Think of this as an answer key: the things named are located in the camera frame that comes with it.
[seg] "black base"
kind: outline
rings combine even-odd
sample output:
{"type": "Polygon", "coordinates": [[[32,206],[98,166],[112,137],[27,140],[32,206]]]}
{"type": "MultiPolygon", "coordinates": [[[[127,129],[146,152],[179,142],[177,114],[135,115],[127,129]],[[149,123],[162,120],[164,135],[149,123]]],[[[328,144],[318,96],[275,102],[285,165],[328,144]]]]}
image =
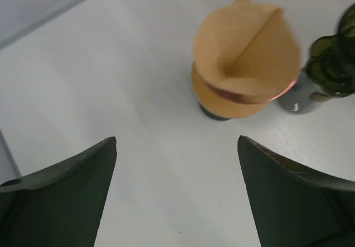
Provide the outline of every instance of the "black base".
{"type": "Polygon", "coordinates": [[[204,112],[204,114],[206,116],[208,116],[209,118],[211,119],[214,119],[214,120],[218,120],[218,121],[227,121],[227,120],[230,120],[230,118],[223,118],[223,117],[220,117],[218,115],[215,115],[215,114],[212,114],[211,112],[209,112],[206,108],[204,108],[202,106],[202,104],[199,104],[200,105],[200,108],[202,110],[202,112],[204,112]]]}

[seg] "table surface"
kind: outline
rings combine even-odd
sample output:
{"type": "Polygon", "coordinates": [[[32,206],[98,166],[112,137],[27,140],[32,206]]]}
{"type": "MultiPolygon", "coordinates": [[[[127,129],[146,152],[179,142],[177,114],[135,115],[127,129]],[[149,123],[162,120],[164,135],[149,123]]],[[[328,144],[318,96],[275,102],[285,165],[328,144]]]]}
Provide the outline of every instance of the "table surface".
{"type": "MultiPolygon", "coordinates": [[[[0,127],[22,174],[116,136],[102,246],[260,246],[237,156],[246,135],[355,180],[355,97],[289,115],[275,102],[245,119],[201,114],[192,40],[233,0],[87,0],[0,52],[0,127]]],[[[283,6],[303,48],[334,31],[352,0],[283,6]]]]}

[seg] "white table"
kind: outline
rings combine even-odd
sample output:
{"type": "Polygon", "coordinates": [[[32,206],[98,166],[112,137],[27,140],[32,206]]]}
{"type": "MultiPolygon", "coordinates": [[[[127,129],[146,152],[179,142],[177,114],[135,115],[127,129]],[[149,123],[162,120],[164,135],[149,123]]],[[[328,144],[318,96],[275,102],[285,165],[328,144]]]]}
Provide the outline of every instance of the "white table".
{"type": "MultiPolygon", "coordinates": [[[[96,247],[260,246],[237,157],[247,135],[355,180],[355,97],[219,123],[190,83],[192,39],[233,0],[88,0],[0,52],[0,127],[22,174],[117,137],[96,247]]],[[[284,6],[304,60],[352,0],[284,6]]]]}

